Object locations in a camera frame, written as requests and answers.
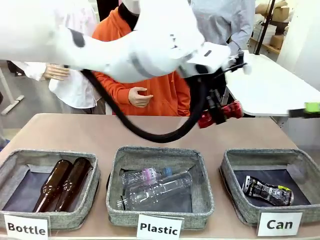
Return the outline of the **person's right hand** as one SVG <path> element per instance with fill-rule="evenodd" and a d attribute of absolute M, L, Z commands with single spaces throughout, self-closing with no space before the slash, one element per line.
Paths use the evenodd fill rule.
<path fill-rule="evenodd" d="M 150 100 L 154 97 L 152 94 L 150 95 L 141 95 L 140 92 L 147 91 L 144 87 L 133 87 L 128 92 L 128 100 L 129 102 L 137 107 L 137 108 L 144 108 L 146 107 Z"/>

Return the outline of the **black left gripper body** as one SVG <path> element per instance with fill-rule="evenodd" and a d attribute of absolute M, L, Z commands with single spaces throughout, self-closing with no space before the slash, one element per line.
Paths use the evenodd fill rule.
<path fill-rule="evenodd" d="M 205 75 L 206 96 L 210 95 L 210 92 L 218 93 L 219 100 L 222 99 L 226 90 L 226 77 L 223 70 L 217 70 L 214 73 L 208 73 Z"/>

